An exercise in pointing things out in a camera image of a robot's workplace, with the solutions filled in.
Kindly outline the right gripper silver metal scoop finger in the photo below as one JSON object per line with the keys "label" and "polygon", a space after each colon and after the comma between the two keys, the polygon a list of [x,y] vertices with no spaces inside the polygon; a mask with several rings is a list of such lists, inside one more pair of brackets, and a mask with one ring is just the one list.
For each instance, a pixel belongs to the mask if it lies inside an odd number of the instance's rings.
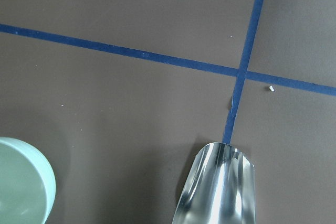
{"label": "right gripper silver metal scoop finger", "polygon": [[209,143],[195,156],[173,223],[255,223],[255,167],[239,149]]}

